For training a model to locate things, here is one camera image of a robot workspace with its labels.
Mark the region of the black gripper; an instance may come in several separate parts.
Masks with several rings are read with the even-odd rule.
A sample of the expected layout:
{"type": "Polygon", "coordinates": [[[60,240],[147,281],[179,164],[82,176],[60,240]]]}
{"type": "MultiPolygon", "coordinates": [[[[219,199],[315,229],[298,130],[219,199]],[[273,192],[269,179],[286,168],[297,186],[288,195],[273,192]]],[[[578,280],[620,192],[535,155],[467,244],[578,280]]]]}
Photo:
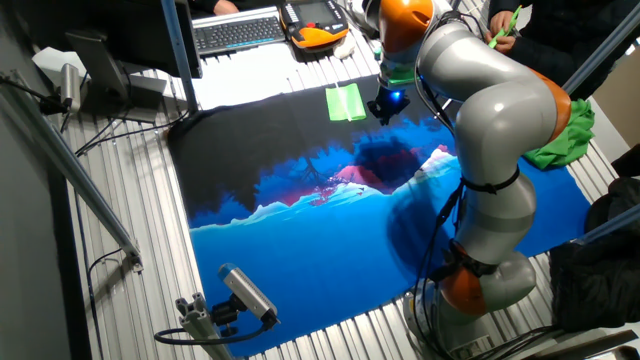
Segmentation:
{"type": "Polygon", "coordinates": [[[410,99],[404,89],[393,90],[380,86],[376,98],[368,101],[367,107],[382,126],[388,126],[395,115],[400,114],[409,104],[410,99]]]}

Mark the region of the bare hand with dark sleeve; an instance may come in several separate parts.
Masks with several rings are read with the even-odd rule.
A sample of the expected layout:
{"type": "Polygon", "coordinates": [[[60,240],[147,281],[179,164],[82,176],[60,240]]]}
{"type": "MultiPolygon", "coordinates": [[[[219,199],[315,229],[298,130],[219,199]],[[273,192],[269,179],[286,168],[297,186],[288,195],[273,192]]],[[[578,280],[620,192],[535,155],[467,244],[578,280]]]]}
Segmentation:
{"type": "Polygon", "coordinates": [[[489,22],[489,30],[493,35],[497,35],[501,30],[507,31],[513,17],[513,12],[504,10],[497,12],[489,22]]]}
{"type": "Polygon", "coordinates": [[[490,31],[487,31],[485,33],[485,41],[490,43],[492,40],[496,43],[494,49],[505,55],[512,50],[516,42],[516,38],[514,36],[497,36],[493,35],[490,31]]]}

